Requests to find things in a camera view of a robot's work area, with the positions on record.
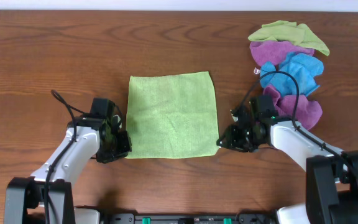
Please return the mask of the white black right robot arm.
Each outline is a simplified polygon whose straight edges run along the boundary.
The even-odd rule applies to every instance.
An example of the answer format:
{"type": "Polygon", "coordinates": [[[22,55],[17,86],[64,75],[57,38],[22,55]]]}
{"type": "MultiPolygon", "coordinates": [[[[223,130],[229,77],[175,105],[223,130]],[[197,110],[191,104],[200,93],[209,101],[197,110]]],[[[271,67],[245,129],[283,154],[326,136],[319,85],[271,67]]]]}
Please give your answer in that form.
{"type": "Polygon", "coordinates": [[[331,146],[299,122],[279,117],[232,124],[216,144],[239,152],[268,144],[306,172],[305,216],[298,206],[281,208],[280,223],[358,223],[358,151],[331,146]]]}

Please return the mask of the light green microfiber cloth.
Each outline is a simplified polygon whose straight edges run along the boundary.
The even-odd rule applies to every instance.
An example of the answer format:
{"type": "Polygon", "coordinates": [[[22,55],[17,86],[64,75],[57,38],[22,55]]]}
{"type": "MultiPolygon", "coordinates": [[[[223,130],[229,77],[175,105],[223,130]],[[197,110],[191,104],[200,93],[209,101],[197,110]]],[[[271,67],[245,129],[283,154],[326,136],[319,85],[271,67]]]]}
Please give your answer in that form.
{"type": "Polygon", "coordinates": [[[132,143],[130,159],[215,155],[219,129],[210,74],[132,76],[126,130],[132,143]]]}

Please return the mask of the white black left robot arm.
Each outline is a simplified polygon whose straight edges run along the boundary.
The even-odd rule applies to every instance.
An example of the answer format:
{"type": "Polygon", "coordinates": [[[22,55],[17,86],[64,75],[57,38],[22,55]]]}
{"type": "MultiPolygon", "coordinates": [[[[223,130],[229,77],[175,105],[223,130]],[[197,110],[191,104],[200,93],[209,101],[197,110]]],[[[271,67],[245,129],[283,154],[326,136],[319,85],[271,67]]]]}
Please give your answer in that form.
{"type": "Polygon", "coordinates": [[[131,151],[118,115],[78,117],[55,152],[29,177],[6,189],[4,223],[107,223],[95,208],[76,208],[72,188],[89,160],[106,164],[131,151]]]}

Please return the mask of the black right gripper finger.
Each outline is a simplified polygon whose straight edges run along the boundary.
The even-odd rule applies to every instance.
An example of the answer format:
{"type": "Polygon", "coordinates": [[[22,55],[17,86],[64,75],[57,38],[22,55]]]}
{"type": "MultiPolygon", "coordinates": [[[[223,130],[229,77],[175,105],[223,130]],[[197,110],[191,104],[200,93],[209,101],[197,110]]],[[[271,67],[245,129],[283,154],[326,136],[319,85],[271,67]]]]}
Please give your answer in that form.
{"type": "Polygon", "coordinates": [[[229,125],[222,135],[219,136],[217,143],[228,143],[231,140],[232,125],[229,125]]]}
{"type": "Polygon", "coordinates": [[[226,139],[218,139],[216,141],[216,145],[219,148],[225,148],[225,149],[230,149],[231,148],[231,143],[229,141],[227,141],[226,139]]]}

